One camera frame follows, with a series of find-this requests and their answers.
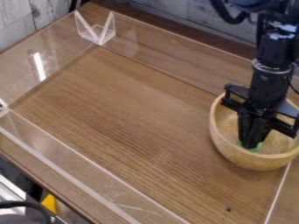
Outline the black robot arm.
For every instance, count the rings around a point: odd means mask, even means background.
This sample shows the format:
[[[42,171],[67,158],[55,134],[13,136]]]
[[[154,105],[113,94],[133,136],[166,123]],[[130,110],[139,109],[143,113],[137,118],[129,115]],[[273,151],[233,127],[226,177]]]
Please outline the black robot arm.
[[[256,14],[256,57],[246,87],[228,84],[221,104],[237,112],[237,139],[257,147],[270,131],[299,132],[299,109],[286,101],[299,65],[299,0],[209,0],[220,18],[240,24]]]

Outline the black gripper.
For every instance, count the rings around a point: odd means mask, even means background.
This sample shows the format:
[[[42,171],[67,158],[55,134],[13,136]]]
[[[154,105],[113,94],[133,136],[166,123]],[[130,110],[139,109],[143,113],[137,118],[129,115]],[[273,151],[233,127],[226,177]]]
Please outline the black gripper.
[[[299,132],[299,108],[281,96],[281,91],[250,91],[249,87],[226,84],[220,103],[237,113],[237,138],[242,148],[256,148],[274,130],[294,138]]]

